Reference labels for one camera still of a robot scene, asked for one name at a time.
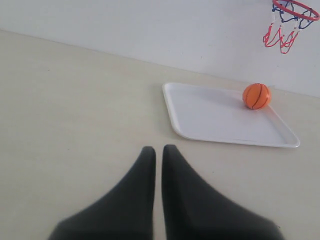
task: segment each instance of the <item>white tray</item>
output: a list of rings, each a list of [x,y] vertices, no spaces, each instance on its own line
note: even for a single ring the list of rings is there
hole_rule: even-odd
[[[270,106],[245,107],[242,92],[166,83],[163,93],[172,127],[184,138],[280,148],[300,145]]]

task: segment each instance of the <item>basketball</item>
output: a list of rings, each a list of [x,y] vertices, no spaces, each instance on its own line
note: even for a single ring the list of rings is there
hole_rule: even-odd
[[[271,101],[271,92],[266,85],[254,83],[246,87],[242,94],[242,99],[250,109],[263,109]]]

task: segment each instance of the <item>white wall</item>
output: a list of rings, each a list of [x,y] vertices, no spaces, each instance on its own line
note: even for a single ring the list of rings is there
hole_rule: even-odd
[[[0,29],[320,97],[320,22],[282,55],[262,43],[271,2],[0,0]]]

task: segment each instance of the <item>basketball hoop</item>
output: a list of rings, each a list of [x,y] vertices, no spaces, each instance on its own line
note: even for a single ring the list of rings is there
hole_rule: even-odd
[[[280,24],[275,31],[276,12],[279,12]],[[263,43],[267,48],[279,44],[282,54],[287,54],[290,51],[301,30],[320,20],[319,13],[295,0],[272,0],[272,13],[273,21],[269,26],[268,32],[263,37]],[[287,26],[288,23],[294,23],[293,30],[289,34],[285,34],[284,24]]]

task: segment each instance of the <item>orange basketball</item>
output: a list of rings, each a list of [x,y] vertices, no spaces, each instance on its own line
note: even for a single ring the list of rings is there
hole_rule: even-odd
[[[245,105],[250,109],[262,109],[271,101],[269,88],[261,83],[247,86],[242,94]]]

